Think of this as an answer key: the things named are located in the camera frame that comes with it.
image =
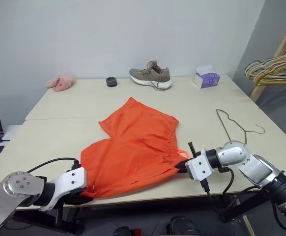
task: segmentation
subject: tissue box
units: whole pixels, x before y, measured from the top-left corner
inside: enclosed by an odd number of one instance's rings
[[[194,83],[201,89],[211,86],[217,86],[219,80],[220,76],[216,73],[207,73],[203,75],[196,73],[194,77]]]

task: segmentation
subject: white shoe sole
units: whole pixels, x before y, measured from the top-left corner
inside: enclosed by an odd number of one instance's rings
[[[135,82],[135,83],[137,83],[137,84],[139,84],[139,85],[157,85],[157,82],[156,81],[153,81],[153,84],[152,84],[152,82],[150,81],[150,80],[138,80],[138,79],[136,79],[136,78],[134,78],[132,75],[130,75],[131,76],[131,79]],[[172,85],[172,81],[171,80],[168,80],[167,82],[159,82],[158,83],[158,88],[160,88],[160,89],[168,89],[170,86]]]

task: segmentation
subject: orange shorts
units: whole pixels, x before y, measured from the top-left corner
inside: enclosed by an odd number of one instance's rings
[[[177,153],[178,120],[129,100],[99,122],[110,138],[93,143],[81,153],[92,198],[122,194],[174,175],[182,160]]]

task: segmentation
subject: black roll of tape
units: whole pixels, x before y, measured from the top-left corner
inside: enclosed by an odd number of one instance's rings
[[[108,87],[115,87],[117,86],[117,79],[115,77],[108,77],[106,83]]]

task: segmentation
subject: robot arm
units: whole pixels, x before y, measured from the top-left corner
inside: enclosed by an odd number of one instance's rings
[[[190,177],[202,181],[215,168],[233,165],[265,196],[273,201],[286,216],[286,176],[271,163],[258,155],[252,155],[241,142],[230,141],[223,147],[202,150],[197,157],[185,162]]]
[[[68,171],[51,182],[27,172],[11,173],[0,183],[0,228],[13,216],[17,207],[35,205],[41,206],[42,211],[48,211],[61,198],[85,188],[86,171],[83,167]],[[81,204],[89,201],[91,199],[84,199]]]

